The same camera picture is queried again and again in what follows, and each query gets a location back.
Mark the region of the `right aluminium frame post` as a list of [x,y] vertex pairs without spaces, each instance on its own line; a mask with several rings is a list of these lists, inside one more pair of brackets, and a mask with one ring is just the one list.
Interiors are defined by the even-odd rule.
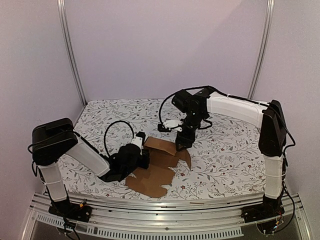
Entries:
[[274,13],[275,1],[268,0],[265,11],[264,25],[262,31],[262,38],[260,41],[260,46],[258,50],[257,60],[253,71],[252,80],[249,86],[247,98],[252,100],[254,98],[257,85],[259,82],[261,70],[263,67],[263,62],[268,46],[269,35],[272,27],[273,13]]

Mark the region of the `left aluminium frame post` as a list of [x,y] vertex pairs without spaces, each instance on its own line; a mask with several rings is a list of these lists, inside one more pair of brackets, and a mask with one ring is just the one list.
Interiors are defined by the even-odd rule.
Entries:
[[81,101],[81,104],[85,107],[88,104],[88,101],[86,99],[84,87],[81,82],[80,73],[79,73],[79,69],[77,66],[77,61],[76,61],[76,57],[75,57],[75,53],[72,45],[72,39],[71,39],[67,11],[66,11],[66,3],[64,0],[57,0],[57,9],[59,14],[62,35],[64,38],[64,44],[65,44],[65,48],[68,56],[68,61],[71,68],[71,73],[74,79],[75,87],[76,87],[79,99]]

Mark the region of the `aluminium frame post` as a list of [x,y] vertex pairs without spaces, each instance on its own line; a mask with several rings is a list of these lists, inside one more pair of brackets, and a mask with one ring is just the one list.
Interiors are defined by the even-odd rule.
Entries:
[[79,69],[77,66],[77,61],[76,61],[76,57],[75,57],[75,53],[72,45],[72,39],[71,39],[67,11],[66,11],[66,3],[64,0],[57,0],[57,9],[59,14],[62,35],[64,38],[64,44],[65,44],[65,48],[68,56],[68,61],[71,68],[71,73],[74,79],[75,87],[76,87],[79,99],[81,101],[81,104],[85,107],[88,104],[88,101],[86,99],[84,87],[81,82],[80,73],[79,73]]
[[257,60],[253,71],[252,80],[249,86],[247,98],[252,100],[254,98],[257,85],[259,82],[261,70],[263,67],[263,62],[268,46],[269,35],[272,27],[273,13],[274,13],[275,1],[268,0],[265,11],[264,25],[262,31],[262,38],[260,41],[260,46],[258,50]]

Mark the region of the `brown cardboard box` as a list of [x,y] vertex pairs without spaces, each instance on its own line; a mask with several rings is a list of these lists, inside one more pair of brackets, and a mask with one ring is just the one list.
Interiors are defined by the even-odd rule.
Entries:
[[143,147],[149,151],[149,166],[147,169],[137,168],[133,176],[125,179],[125,184],[145,196],[161,198],[168,192],[164,186],[170,185],[175,176],[172,168],[176,168],[180,160],[191,168],[191,156],[187,149],[177,151],[173,142],[151,136],[146,139]]

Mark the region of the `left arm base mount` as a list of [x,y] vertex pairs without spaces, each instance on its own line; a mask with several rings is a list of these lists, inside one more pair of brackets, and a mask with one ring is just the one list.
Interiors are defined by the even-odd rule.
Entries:
[[92,210],[92,207],[87,205],[86,199],[83,199],[80,203],[73,203],[70,202],[70,198],[67,197],[61,201],[52,200],[48,212],[52,215],[88,223]]

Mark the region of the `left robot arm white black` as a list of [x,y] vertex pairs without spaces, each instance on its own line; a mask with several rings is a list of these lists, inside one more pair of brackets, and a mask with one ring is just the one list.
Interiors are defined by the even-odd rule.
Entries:
[[69,118],[61,118],[35,127],[28,147],[32,160],[40,170],[55,209],[63,216],[74,213],[74,205],[67,200],[58,160],[67,155],[87,167],[103,182],[121,182],[137,168],[148,169],[150,154],[144,148],[146,134],[133,134],[130,143],[114,154],[102,154],[83,136],[75,132]]

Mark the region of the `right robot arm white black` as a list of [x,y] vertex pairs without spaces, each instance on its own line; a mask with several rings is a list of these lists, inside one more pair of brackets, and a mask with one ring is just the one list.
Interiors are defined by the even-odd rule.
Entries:
[[258,148],[265,161],[265,190],[268,198],[259,206],[262,218],[269,218],[278,210],[278,199],[283,192],[283,165],[286,144],[286,123],[281,104],[277,100],[270,103],[256,102],[238,96],[228,95],[214,87],[206,86],[191,94],[186,89],[173,94],[172,104],[185,114],[185,118],[175,127],[175,146],[178,151],[189,149],[196,140],[196,130],[210,114],[229,116],[260,130]]

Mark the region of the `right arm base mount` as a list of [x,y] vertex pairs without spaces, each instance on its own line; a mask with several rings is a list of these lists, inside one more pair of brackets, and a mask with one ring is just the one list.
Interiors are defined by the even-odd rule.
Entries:
[[280,216],[285,213],[281,197],[277,199],[262,197],[262,203],[241,208],[241,218],[245,223],[261,221]]

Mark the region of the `front aluminium rail base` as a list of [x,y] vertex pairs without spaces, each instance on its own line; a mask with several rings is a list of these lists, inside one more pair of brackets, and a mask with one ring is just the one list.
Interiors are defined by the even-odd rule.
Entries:
[[270,235],[258,222],[245,222],[242,208],[259,204],[251,194],[202,200],[134,200],[70,194],[92,208],[88,222],[63,227],[63,219],[49,213],[50,199],[35,193],[22,228],[23,240],[311,240],[313,234],[298,194],[284,196],[285,213]]

